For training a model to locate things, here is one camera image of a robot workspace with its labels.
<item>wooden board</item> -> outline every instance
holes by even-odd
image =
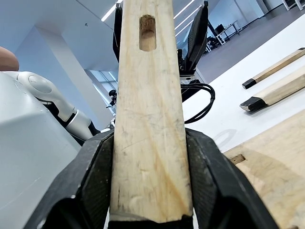
[[[225,155],[235,158],[280,228],[305,229],[305,110]]]
[[[125,0],[111,219],[193,214],[172,0]]]
[[[291,64],[293,61],[296,61],[297,59],[299,59],[300,57],[302,57],[304,55],[305,55],[305,48],[298,49],[294,53],[286,56],[285,58],[283,58],[279,62],[275,63],[271,67],[267,68],[266,70],[262,71],[261,73],[257,74],[256,76],[254,76],[250,80],[243,83],[244,89],[248,89],[248,88],[252,87],[253,85],[257,84],[258,82],[260,82],[264,79],[266,79],[267,77],[276,73],[277,71],[285,68],[287,65]]]
[[[265,88],[240,104],[246,111],[257,111],[271,106],[305,87],[305,66]]]

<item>white robotic arm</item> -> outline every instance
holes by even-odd
[[[51,81],[31,72],[4,73],[23,84],[70,134],[85,141],[100,133],[91,119],[70,104]]]

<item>wooden block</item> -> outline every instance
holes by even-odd
[[[294,53],[286,56],[284,59],[280,60],[279,62],[275,63],[271,67],[267,68],[263,72],[257,74],[250,80],[243,83],[244,89],[248,89],[252,87],[253,85],[257,84],[258,82],[266,79],[270,75],[276,73],[277,71],[281,70],[282,68],[285,68],[287,65],[291,64],[293,61],[296,61],[300,57],[305,55],[305,48],[300,48]]]
[[[271,106],[305,87],[305,66],[267,87],[240,104],[245,111],[255,112]]]
[[[280,228],[305,229],[305,110],[225,152],[247,176]]]
[[[172,0],[125,0],[110,220],[193,214]]]

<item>rectangular hole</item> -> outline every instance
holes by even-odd
[[[239,155],[237,155],[237,156],[235,156],[235,157],[233,157],[233,158],[230,158],[230,161],[234,164],[234,165],[236,165],[236,164],[238,164],[238,163],[241,163],[241,162],[243,162],[243,161],[245,161],[246,160],[246,158],[242,155],[242,154],[239,154]]]
[[[151,15],[140,18],[140,49],[150,52],[157,48],[156,20]]]

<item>desk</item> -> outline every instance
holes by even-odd
[[[299,10],[303,10],[303,7],[305,6],[301,4],[300,0],[295,0],[295,3],[293,3],[291,6],[288,6],[286,0],[282,0],[284,6],[286,7],[287,10],[290,10],[293,6],[297,5]]]
[[[236,26],[235,26],[235,23],[236,23],[236,22],[237,22],[237,21],[234,21],[233,23],[229,24],[225,30],[223,30],[220,34],[218,34],[218,35],[216,36],[216,38],[218,39],[218,41],[219,41],[219,43],[220,43],[221,45],[225,44],[225,40],[221,38],[221,35],[222,35],[223,33],[227,36],[228,40],[230,40],[229,36],[226,34],[226,31],[227,31],[230,27],[233,26],[234,29],[235,29],[235,31],[236,31],[236,33],[239,35],[239,31],[237,30],[237,28],[236,28]]]
[[[242,83],[246,80],[295,50],[305,47],[305,31],[299,30],[304,24],[305,15],[211,82],[210,85],[216,91],[211,111],[202,120],[186,127],[213,138],[220,150],[225,152],[305,109],[305,89],[253,115],[239,107],[240,103],[252,95],[305,65],[304,56],[250,89],[242,88]],[[294,42],[290,42],[291,34],[295,34]],[[209,102],[210,95],[207,92],[196,93],[183,103],[184,119],[194,116]]]

